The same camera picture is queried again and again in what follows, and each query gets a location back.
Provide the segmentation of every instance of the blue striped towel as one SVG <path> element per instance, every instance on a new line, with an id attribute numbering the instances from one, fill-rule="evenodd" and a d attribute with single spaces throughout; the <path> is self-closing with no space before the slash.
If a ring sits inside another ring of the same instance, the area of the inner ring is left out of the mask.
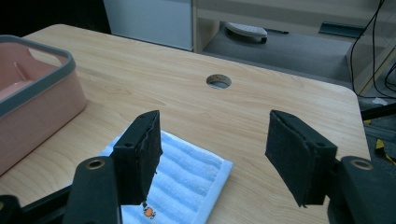
<path id="1" fill-rule="evenodd" d="M 109 156 L 116 137 L 100 156 Z M 123 205 L 129 223 L 206 223 L 233 163 L 161 131 L 163 154 L 143 206 Z"/>

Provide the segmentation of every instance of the wooden table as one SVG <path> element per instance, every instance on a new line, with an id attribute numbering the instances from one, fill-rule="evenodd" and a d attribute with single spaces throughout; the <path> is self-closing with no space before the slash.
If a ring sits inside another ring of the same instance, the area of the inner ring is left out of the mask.
<path id="1" fill-rule="evenodd" d="M 357 97 L 344 87 L 65 25 L 26 37 L 73 54 L 88 105 L 0 177 L 0 194 L 23 205 L 66 186 L 81 161 L 154 109 L 163 130 L 233 162 L 210 223 L 328 222 L 327 206 L 297 206 L 264 156 L 271 109 L 322 133 L 338 159 L 370 158 Z M 210 88 L 213 74 L 232 85 Z"/>

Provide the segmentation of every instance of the black cable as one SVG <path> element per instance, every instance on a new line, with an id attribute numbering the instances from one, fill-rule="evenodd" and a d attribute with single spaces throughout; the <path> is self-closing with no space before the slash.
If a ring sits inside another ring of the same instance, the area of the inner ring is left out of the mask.
<path id="1" fill-rule="evenodd" d="M 375 83 L 375 26 L 376 26 L 376 19 L 377 19 L 377 17 L 378 17 L 379 9 L 384 5 L 384 3 L 385 3 L 385 0 L 381 0 L 381 1 L 380 1 L 379 7 L 378 7 L 378 9 L 377 9 L 377 11 L 376 11 L 376 13 L 375 13 L 375 18 L 374 18 L 374 22 L 373 22 L 373 31 L 372 31 L 373 74 L 372 74 L 372 80 L 373 80 L 373 84 L 374 84 L 375 90 L 376 90 L 378 93 L 380 93 L 380 94 L 382 94 L 383 96 L 385 96 L 385 97 L 382 97 L 382 98 L 396 99 L 395 97 L 389 96 L 389 95 L 385 94 L 384 92 L 380 91 L 380 90 L 378 89 L 378 87 L 376 86 L 376 83 Z"/>
<path id="2" fill-rule="evenodd" d="M 375 89 L 376 89 L 379 93 L 381 93 L 382 95 L 384 95 L 383 97 L 380 97 L 380 98 L 395 99 L 395 97 L 388 96 L 388 95 L 382 93 L 382 92 L 377 88 L 377 86 L 376 86 L 376 84 L 375 84 L 375 24 L 376 24 L 376 19 L 377 19 L 377 17 L 378 17 L 379 10 L 380 10 L 381 7 L 384 5 L 384 3 L 385 3 L 385 0 L 380 0 L 380 1 L 379 1 L 379 4 L 378 4 L 378 7 L 377 7 L 377 9 L 376 9 L 376 11 L 375 11 L 374 16 L 370 19 L 370 21 L 367 23 L 367 25 L 366 25 L 366 26 L 364 27 L 364 29 L 361 31 L 359 37 L 358 37 L 358 38 L 355 40 L 355 42 L 353 43 L 352 49 L 351 49 L 351 51 L 350 51 L 349 64 L 350 64 L 350 72 L 351 72 L 351 79 L 352 79 L 352 90 L 353 90 L 353 91 L 355 92 L 355 94 L 357 94 L 359 97 L 363 97 L 363 98 L 376 98 L 376 97 L 374 97 L 374 96 L 373 96 L 373 97 L 361 96 L 361 95 L 359 95 L 358 93 L 356 93 L 355 82 L 354 82 L 354 72 L 353 72 L 353 60 L 352 60 L 352 59 L 353 59 L 353 50 L 355 49 L 355 46 L 356 46 L 356 44 L 358 43 L 358 41 L 361 39 L 361 37 L 362 37 L 362 36 L 364 35 L 364 33 L 367 31 L 369 25 L 370 25 L 372 22 L 374 22 L 374 23 L 373 23 L 373 36 L 372 36 L 372 44 L 373 44 L 373 76 L 372 76 L 372 79 L 373 79 L 373 82 L 374 82 Z"/>

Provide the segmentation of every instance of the pink plastic container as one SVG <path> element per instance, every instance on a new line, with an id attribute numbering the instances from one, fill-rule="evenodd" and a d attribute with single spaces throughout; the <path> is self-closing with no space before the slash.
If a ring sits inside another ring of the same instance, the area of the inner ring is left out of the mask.
<path id="1" fill-rule="evenodd" d="M 41 62 L 32 50 L 59 66 Z M 85 107 L 75 68 L 65 50 L 0 35 L 0 175 Z"/>

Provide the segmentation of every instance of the hole in table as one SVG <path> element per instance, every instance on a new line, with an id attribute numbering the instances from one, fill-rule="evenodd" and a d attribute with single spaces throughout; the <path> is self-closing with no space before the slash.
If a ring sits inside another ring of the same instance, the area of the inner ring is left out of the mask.
<path id="1" fill-rule="evenodd" d="M 227 76 L 215 74 L 206 79 L 206 84 L 214 89 L 226 89 L 231 86 L 231 80 Z"/>

